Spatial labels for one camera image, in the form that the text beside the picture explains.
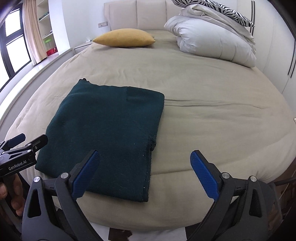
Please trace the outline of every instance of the pillow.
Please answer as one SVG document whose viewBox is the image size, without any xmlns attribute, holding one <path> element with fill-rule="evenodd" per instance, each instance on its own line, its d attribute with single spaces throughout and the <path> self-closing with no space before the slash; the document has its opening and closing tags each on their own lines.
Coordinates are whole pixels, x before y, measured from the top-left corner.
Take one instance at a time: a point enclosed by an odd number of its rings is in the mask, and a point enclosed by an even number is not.
<svg viewBox="0 0 296 241">
<path fill-rule="evenodd" d="M 184 53 L 228 60 L 245 67 L 255 67 L 256 57 L 250 45 L 221 26 L 198 18 L 174 16 L 165 30 L 177 36 Z"/>
<path fill-rule="evenodd" d="M 245 27 L 254 27 L 254 24 L 251 22 L 251 20 L 249 20 L 244 15 L 220 3 L 214 2 L 212 0 L 189 0 L 189 1 L 188 0 L 172 0 L 172 1 L 175 5 L 183 8 L 186 8 L 188 5 L 191 5 L 191 4 L 201 4 L 226 15 L 232 20 L 238 22 L 240 25 L 243 25 Z"/>
<path fill-rule="evenodd" d="M 155 43 L 153 37 L 140 29 L 122 28 L 107 32 L 93 40 L 94 43 L 119 48 L 143 47 Z"/>
<path fill-rule="evenodd" d="M 180 15 L 190 18 L 199 18 L 227 29 L 246 41 L 248 45 L 251 46 L 253 53 L 256 54 L 255 41 L 252 34 L 246 27 L 233 21 L 224 14 L 204 5 L 191 4 L 188 7 L 181 9 Z"/>
</svg>

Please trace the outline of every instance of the folded blanket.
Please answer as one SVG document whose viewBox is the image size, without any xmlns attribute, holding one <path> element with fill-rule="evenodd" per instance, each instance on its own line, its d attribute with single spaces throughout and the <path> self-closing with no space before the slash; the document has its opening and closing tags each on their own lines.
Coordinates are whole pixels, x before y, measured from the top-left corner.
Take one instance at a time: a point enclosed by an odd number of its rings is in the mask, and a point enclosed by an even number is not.
<svg viewBox="0 0 296 241">
<path fill-rule="evenodd" d="M 240 37 L 242 40 L 246 41 L 252 48 L 252 52 L 256 54 L 255 41 L 252 34 L 244 26 L 240 25 L 238 22 L 234 21 L 228 16 L 200 4 L 192 4 L 184 9 L 181 9 L 180 15 L 190 18 L 202 19 L 227 29 L 228 31 Z"/>
<path fill-rule="evenodd" d="M 219 58 L 250 68 L 256 65 L 251 46 L 237 34 L 217 24 L 177 15 L 170 18 L 164 28 L 177 36 L 177 44 L 184 53 Z"/>
<path fill-rule="evenodd" d="M 51 177 L 69 172 L 95 149 L 100 165 L 88 191 L 147 202 L 151 152 L 164 95 L 79 80 L 47 127 L 48 144 L 35 168 Z"/>
</svg>

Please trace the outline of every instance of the headboard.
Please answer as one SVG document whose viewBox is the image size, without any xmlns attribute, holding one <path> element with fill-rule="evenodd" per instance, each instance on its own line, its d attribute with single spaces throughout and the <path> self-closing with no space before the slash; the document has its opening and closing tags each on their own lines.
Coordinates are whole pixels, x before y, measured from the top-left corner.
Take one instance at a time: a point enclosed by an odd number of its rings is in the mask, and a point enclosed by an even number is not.
<svg viewBox="0 0 296 241">
<path fill-rule="evenodd" d="M 164 30 L 165 23 L 178 15 L 180 10 L 171 0 L 123 0 L 104 3 L 104 15 L 111 30 Z"/>
</svg>

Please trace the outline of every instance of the white wall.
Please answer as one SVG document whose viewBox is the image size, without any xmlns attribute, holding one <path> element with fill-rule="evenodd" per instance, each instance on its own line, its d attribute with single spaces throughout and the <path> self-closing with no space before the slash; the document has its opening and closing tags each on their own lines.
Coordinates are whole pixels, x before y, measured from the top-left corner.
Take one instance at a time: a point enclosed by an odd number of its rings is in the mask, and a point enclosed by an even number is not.
<svg viewBox="0 0 296 241">
<path fill-rule="evenodd" d="M 110 28 L 98 28 L 98 23 L 105 22 L 105 0 L 58 0 L 62 2 L 65 28 L 70 47 L 94 39 Z"/>
<path fill-rule="evenodd" d="M 63 52 L 70 48 L 70 44 L 64 22 L 62 0 L 49 0 L 48 7 L 54 40 L 58 51 Z"/>
<path fill-rule="evenodd" d="M 106 21 L 104 3 L 108 1 L 112 0 L 49 0 L 50 20 L 58 50 L 66 48 L 59 47 L 63 42 L 64 46 L 76 47 L 87 39 L 110 31 L 109 26 L 98 28 L 98 23 Z"/>
</svg>

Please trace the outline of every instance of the dark green blanket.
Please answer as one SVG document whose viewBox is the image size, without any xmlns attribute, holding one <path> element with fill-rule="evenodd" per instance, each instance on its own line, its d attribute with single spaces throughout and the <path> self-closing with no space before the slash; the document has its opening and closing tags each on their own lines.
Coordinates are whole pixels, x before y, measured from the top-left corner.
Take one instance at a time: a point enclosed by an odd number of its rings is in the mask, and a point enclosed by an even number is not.
<svg viewBox="0 0 296 241">
<path fill-rule="evenodd" d="M 35 168 L 57 177 L 95 149 L 101 162 L 87 190 L 147 202 L 163 105 L 159 92 L 79 80 L 48 125 Z"/>
</svg>

